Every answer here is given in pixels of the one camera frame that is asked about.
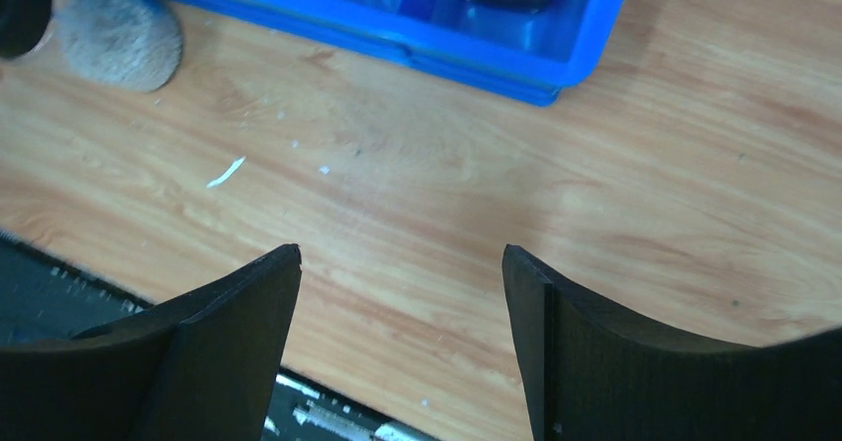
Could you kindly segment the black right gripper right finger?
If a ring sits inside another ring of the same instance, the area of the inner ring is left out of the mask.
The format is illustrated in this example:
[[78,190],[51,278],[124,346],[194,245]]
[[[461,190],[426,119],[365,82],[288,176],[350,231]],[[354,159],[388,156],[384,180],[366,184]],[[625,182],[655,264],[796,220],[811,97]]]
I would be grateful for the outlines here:
[[502,280],[536,440],[837,440],[841,332],[750,347],[661,323],[508,245]]

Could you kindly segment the black lid seasoning jar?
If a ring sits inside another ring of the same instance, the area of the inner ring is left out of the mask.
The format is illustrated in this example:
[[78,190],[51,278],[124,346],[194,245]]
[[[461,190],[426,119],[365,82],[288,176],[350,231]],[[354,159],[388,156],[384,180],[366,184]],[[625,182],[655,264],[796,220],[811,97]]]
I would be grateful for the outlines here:
[[1,62],[138,92],[176,73],[184,37],[159,0],[1,0]]

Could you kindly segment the blue plastic divided bin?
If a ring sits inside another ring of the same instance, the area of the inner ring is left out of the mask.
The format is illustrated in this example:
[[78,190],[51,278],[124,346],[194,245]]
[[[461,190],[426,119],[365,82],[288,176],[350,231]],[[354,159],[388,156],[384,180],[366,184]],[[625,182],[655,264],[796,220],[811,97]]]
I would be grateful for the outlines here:
[[586,79],[624,0],[174,0],[534,105]]

